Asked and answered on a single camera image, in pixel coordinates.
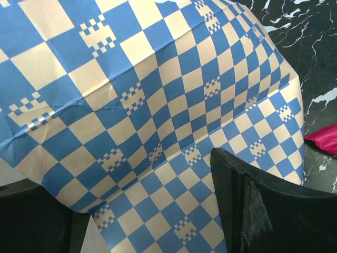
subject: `checkered paper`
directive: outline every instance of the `checkered paper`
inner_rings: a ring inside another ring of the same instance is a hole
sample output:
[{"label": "checkered paper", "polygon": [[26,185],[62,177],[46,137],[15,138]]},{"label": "checkered paper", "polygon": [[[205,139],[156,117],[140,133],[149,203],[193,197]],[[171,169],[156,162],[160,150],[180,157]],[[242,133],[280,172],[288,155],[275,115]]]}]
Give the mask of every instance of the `checkered paper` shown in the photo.
[{"label": "checkered paper", "polygon": [[297,74],[225,0],[0,1],[0,157],[112,252],[225,252],[210,152],[301,184]]}]

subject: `black object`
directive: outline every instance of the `black object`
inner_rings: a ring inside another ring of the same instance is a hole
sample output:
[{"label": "black object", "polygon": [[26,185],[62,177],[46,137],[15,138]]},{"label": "black object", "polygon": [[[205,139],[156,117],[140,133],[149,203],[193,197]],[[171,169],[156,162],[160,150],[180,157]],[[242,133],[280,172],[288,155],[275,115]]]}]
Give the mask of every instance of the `black object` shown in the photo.
[{"label": "black object", "polygon": [[75,213],[24,179],[0,187],[1,253],[79,253],[89,214]]},{"label": "black object", "polygon": [[229,253],[337,252],[337,195],[287,182],[224,149],[211,171]]}]

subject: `shiny pink fabric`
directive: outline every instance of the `shiny pink fabric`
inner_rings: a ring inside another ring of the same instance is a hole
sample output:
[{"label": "shiny pink fabric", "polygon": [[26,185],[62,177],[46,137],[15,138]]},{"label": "shiny pink fabric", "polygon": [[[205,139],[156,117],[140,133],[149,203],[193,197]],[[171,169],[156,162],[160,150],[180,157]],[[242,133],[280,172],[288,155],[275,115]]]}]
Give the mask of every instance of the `shiny pink fabric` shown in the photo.
[{"label": "shiny pink fabric", "polygon": [[304,138],[313,141],[320,149],[337,156],[337,124],[307,134]]}]

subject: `checkerboard pattern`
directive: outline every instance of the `checkerboard pattern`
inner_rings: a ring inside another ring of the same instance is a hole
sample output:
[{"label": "checkerboard pattern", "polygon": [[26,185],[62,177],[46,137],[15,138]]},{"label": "checkerboard pattern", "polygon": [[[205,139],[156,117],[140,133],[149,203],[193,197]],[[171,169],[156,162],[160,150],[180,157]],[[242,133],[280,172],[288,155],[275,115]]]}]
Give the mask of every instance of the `checkerboard pattern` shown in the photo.
[{"label": "checkerboard pattern", "polygon": [[302,181],[299,79],[261,27],[228,0],[0,1],[0,157],[112,252],[225,252],[213,147]]}]

